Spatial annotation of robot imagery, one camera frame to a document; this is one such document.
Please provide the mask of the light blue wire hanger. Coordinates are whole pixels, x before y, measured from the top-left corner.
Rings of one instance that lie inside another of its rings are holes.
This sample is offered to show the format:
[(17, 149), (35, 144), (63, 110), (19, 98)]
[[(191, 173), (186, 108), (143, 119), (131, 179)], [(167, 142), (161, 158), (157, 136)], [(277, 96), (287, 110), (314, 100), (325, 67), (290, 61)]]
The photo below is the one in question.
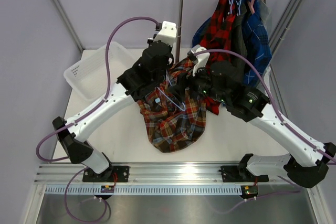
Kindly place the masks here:
[[(168, 76), (166, 76), (165, 81), (167, 81), (169, 83), (169, 86), (172, 85)], [(186, 111), (185, 103), (182, 103), (182, 107), (181, 107), (177, 103), (175, 103), (175, 101), (172, 98), (170, 98), (160, 87), (157, 87), (156, 91), (159, 91), (159, 93), (161, 95), (163, 95), (169, 102), (171, 102), (173, 105), (175, 105), (180, 111), (182, 111), (182, 112)], [(159, 96), (155, 99), (155, 103), (157, 103), (157, 104), (161, 103), (161, 99), (160, 99)]]

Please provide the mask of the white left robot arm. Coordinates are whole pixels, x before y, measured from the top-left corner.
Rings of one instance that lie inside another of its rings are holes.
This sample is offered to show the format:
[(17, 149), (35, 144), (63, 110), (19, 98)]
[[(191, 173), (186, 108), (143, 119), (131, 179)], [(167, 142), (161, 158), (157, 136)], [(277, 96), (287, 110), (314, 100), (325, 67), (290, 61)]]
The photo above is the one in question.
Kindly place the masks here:
[(172, 47), (173, 43), (167, 39), (154, 39), (134, 65), (117, 77), (107, 97), (95, 101), (76, 116), (53, 120), (57, 139), (72, 164), (85, 165), (102, 182), (112, 177), (111, 161), (95, 149), (88, 138), (105, 121), (143, 100), (165, 80), (167, 70), (174, 63)]

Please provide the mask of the brown multicolour plaid shirt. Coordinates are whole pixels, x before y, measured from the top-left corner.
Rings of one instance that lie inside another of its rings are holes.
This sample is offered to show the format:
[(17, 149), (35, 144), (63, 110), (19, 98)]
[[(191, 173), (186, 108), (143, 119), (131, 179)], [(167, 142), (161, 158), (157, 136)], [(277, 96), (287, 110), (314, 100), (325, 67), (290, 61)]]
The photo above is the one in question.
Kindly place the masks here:
[[(172, 86), (176, 84), (178, 75), (191, 73), (194, 64), (187, 58), (168, 70)], [(159, 86), (175, 103), (182, 107), (173, 94), (168, 91), (169, 83), (164, 80)], [(161, 103), (155, 103), (160, 97)], [(180, 151), (194, 144), (204, 133), (206, 126), (206, 106), (202, 97), (190, 94), (186, 89), (186, 111), (180, 111), (159, 91), (154, 90), (143, 100), (136, 102), (143, 116), (149, 142), (162, 153)]]

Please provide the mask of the red black checked shirt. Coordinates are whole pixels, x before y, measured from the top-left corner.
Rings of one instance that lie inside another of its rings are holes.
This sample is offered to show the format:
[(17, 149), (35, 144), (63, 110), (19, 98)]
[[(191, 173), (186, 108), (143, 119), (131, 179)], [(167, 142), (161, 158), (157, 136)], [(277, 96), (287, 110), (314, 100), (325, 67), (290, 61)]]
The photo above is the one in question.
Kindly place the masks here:
[[(232, 40), (232, 27), (236, 18), (234, 10), (230, 12), (231, 0), (219, 0), (217, 7), (210, 19), (210, 24), (200, 42), (200, 45), (207, 50), (223, 49), (230, 50)], [(224, 52), (211, 52), (206, 64), (207, 72), (215, 62), (229, 61), (230, 54)], [(219, 115), (220, 103), (211, 98), (205, 98), (206, 109), (215, 115)]]

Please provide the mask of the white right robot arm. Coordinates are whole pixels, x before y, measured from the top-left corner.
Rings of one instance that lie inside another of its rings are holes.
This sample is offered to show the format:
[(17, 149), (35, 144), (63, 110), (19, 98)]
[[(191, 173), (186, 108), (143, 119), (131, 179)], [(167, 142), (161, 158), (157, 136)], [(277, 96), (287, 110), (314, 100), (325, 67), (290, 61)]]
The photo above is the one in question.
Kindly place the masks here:
[(210, 71), (198, 68), (192, 73), (180, 73), (170, 92), (181, 102), (186, 99), (185, 91), (190, 90), (191, 94), (224, 103), (231, 115), (261, 129), (287, 150), (280, 156), (245, 154), (237, 166), (242, 180), (264, 175), (288, 177), (304, 188), (323, 181), (328, 162), (335, 156), (335, 145), (310, 138), (276, 111), (269, 97), (239, 82), (234, 70), (229, 62), (222, 61), (212, 65)]

